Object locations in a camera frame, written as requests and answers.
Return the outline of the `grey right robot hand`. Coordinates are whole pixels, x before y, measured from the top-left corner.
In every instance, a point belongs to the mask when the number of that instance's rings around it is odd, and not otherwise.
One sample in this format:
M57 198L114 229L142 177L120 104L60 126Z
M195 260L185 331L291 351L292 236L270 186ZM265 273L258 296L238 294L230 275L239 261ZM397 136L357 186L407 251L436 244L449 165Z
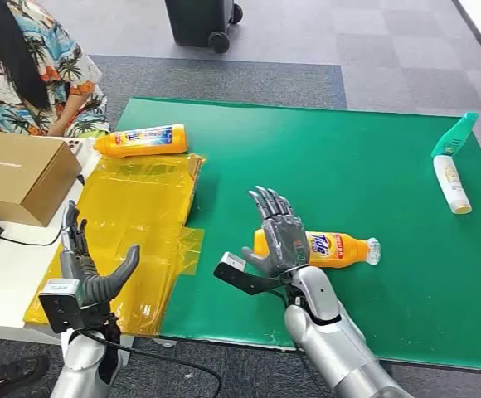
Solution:
M248 194L254 201L269 253L257 255L245 246L245 260L267 277L276 277L290 269L309 263L310 250L302 220L285 197L271 189L257 186Z

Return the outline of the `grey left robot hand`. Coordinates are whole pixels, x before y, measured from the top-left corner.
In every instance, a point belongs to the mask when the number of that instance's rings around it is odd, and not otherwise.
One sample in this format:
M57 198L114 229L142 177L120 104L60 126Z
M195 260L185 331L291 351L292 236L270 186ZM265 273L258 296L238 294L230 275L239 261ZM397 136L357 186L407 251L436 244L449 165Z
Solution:
M76 203L70 200L62 217L61 275L64 279L77 279L81 283L84 306L110 303L118 296L140 263L141 246L131 246L118 268L102 276L98 272L88 250L85 232L87 220L78 221L79 214Z

